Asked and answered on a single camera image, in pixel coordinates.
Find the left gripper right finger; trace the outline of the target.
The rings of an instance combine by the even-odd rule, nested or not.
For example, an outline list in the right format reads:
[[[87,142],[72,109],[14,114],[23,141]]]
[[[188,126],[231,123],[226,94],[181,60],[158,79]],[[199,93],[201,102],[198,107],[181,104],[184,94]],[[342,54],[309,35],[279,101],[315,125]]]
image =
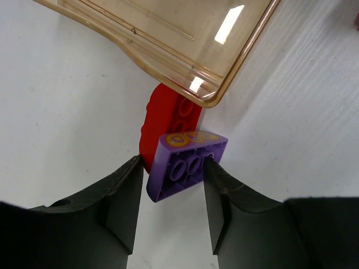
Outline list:
[[[210,239],[220,268],[357,268],[358,198],[273,200],[204,160]]]

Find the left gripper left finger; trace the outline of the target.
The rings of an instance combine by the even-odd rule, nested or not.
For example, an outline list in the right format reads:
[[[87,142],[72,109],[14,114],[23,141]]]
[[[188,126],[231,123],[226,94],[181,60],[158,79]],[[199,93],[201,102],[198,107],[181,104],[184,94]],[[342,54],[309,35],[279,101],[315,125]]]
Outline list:
[[[143,182],[140,156],[50,206],[1,203],[2,268],[126,268]]]

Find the purple curved lego brick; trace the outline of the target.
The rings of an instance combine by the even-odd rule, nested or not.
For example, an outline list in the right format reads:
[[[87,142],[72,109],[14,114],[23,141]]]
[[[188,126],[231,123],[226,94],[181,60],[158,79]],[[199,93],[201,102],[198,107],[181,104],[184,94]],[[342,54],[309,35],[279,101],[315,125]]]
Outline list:
[[[149,198],[159,202],[202,182],[204,159],[219,163],[227,143],[227,138],[207,131],[160,136],[146,185]]]

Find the red curved lego brick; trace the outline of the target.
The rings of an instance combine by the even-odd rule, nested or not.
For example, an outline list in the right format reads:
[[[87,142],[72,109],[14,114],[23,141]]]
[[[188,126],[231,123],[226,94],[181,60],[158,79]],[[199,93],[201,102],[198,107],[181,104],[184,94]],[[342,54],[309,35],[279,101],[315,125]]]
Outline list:
[[[139,153],[147,173],[151,171],[159,137],[166,133],[194,131],[202,107],[164,84],[153,91],[141,127]]]

